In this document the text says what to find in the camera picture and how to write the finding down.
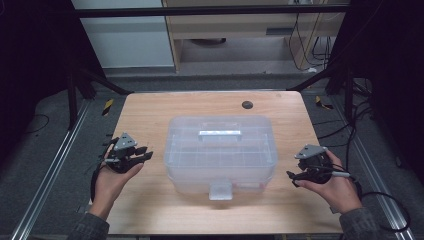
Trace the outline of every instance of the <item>transparent plastic box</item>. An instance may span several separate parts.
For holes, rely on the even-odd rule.
[[[262,192],[277,156],[264,116],[179,116],[169,124],[164,161],[177,191],[230,200],[233,192]]]

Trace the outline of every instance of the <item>wooden table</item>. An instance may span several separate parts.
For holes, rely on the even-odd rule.
[[[243,101],[252,109],[244,109]],[[231,201],[182,194],[163,160],[168,123],[177,115],[264,115],[272,122],[279,161],[263,193],[235,193]],[[123,189],[110,213],[110,234],[340,233],[338,214],[317,194],[295,188],[286,171],[300,172],[294,154],[318,144],[298,92],[172,92],[127,97],[114,136],[129,133],[154,151]]]

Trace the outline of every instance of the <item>wire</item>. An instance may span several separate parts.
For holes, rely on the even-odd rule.
[[[312,125],[320,125],[320,124],[333,123],[333,122],[342,122],[342,121],[343,120],[330,120],[330,121],[313,123]]]
[[[377,8],[372,13],[372,15],[368,18],[368,20],[365,22],[365,24],[362,25],[362,27],[359,29],[359,31],[356,32],[356,34],[352,38],[350,38],[350,41],[346,44],[346,46],[331,61],[329,61],[328,64],[332,64],[333,62],[338,61],[337,58],[339,58],[349,48],[349,46],[352,45],[355,42],[355,40],[358,38],[358,36],[365,30],[365,28],[368,26],[368,24],[370,24],[371,20],[374,19],[375,15],[377,15],[378,11],[380,10],[381,6],[383,5],[383,2],[384,2],[384,0],[380,1]]]
[[[2,9],[0,12],[0,17],[6,12],[6,5],[4,4],[4,0],[1,0]]]
[[[292,49],[291,49],[291,40],[292,40],[292,36],[293,36],[293,34],[294,34],[295,32],[297,32],[297,36],[299,37],[300,46],[302,47],[303,57],[305,58],[306,62],[307,62],[307,63],[309,63],[312,67],[322,66],[323,64],[311,63],[311,62],[309,61],[308,57],[306,56],[306,50],[305,50],[305,47],[304,47],[304,45],[303,45],[303,41],[302,41],[302,38],[301,38],[301,36],[300,36],[300,31],[299,31],[299,15],[300,15],[300,13],[297,13],[297,14],[296,14],[296,21],[295,21],[295,24],[294,24],[294,26],[293,26],[292,34],[290,35],[290,38],[289,38],[289,49],[290,49],[290,53],[291,53],[291,55],[292,55],[292,57],[293,57],[293,59],[294,59],[295,57],[294,57],[293,51],[292,51]],[[299,68],[297,65],[296,65],[296,68],[297,68],[298,70],[300,70],[300,71],[308,70],[308,69],[302,69],[302,68]]]
[[[47,115],[44,115],[44,114],[35,114],[34,117],[45,117],[47,119],[47,121],[46,121],[46,123],[44,123],[43,126],[39,127],[38,129],[25,132],[25,134],[36,133],[36,132],[40,131],[41,129],[45,128],[47,126],[47,124],[49,124],[49,122],[50,122],[50,118]]]

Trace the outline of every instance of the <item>gray carpet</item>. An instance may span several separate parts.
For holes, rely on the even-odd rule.
[[[134,91],[196,91],[285,89],[307,77],[308,75],[258,74],[111,80],[125,89]],[[320,84],[322,83],[314,85],[312,89],[318,90]],[[92,171],[90,167],[96,163],[98,155],[104,148],[102,143],[107,139],[106,134],[113,133],[125,101],[125,96],[113,93],[100,85],[95,87],[98,95],[90,103],[86,120],[38,216],[32,234],[66,235],[82,216],[77,212],[78,208],[85,206],[89,200],[89,180]],[[303,97],[311,120],[315,124],[317,136],[326,135],[343,126],[336,110],[316,106],[314,95],[303,94]],[[108,116],[102,116],[104,104],[110,98],[114,99],[114,104]],[[357,102],[362,100],[362,97],[355,98]],[[322,101],[325,104],[334,104],[332,98],[327,96],[322,96]],[[13,159],[11,166],[0,175],[0,196],[2,196],[0,235],[3,236],[11,234],[22,218],[65,136],[68,125],[66,92],[44,99],[38,104],[36,113],[48,116],[48,124],[41,130],[26,134],[22,138],[21,144],[10,156]],[[424,229],[421,227],[424,226],[424,214],[420,210],[424,203],[424,188],[411,170],[396,166],[390,144],[378,124],[370,117],[371,115],[368,114],[358,120],[357,137],[364,142],[392,195],[400,199],[408,208],[412,216],[411,229],[416,239],[424,239]],[[29,131],[42,127],[46,119],[44,116],[34,117]],[[342,131],[320,140],[320,143],[330,146],[330,150],[344,159],[346,146],[331,146],[346,143],[347,139],[348,133]],[[349,170],[360,180],[364,192],[372,190],[355,149],[351,147],[350,150]],[[367,197],[364,199],[364,204],[373,211],[381,224],[388,226],[385,214],[375,197]],[[337,237],[315,236],[312,239],[337,239]]]

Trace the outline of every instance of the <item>metal frame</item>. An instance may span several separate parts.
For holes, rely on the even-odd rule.
[[[335,103],[335,109],[339,113],[340,117],[343,119],[344,123],[347,124],[347,120],[345,118],[345,115],[343,114],[343,104],[341,103],[341,100],[334,96],[331,96],[331,99],[332,102]],[[353,139],[352,144],[358,152],[359,160],[361,161],[361,165],[368,177],[372,189],[378,192],[390,194],[387,185],[384,183],[383,178],[380,176],[379,172],[372,163],[371,157],[368,155],[368,152],[365,146],[363,145],[360,137],[356,136]],[[403,228],[406,225],[406,220],[403,217],[402,210],[399,208],[399,206],[390,199],[380,196],[378,196],[377,198],[391,227],[394,229]],[[415,239],[410,228],[408,228],[404,232],[397,232],[395,233],[395,235],[399,240]]]
[[[161,7],[121,9],[76,9],[73,11],[48,12],[49,16],[79,18],[152,17],[186,15],[229,15],[229,14],[271,14],[271,13],[338,13],[364,11],[367,5],[350,4],[307,4],[307,5],[241,5],[206,7]]]
[[[32,199],[30,205],[25,211],[25,214],[22,217],[21,221],[13,231],[11,239],[24,240],[28,238],[31,229],[34,226],[34,223],[37,220],[37,217],[40,214],[44,203],[46,202],[50,190],[53,187],[57,176],[59,175],[60,169],[62,168],[66,157],[68,156],[69,150],[71,149],[72,144],[74,143],[74,140],[78,135],[81,125],[84,122],[90,103],[91,101],[89,100],[83,101],[83,105],[81,106],[80,111],[78,113],[78,120],[76,121],[74,128],[68,130],[34,198]]]

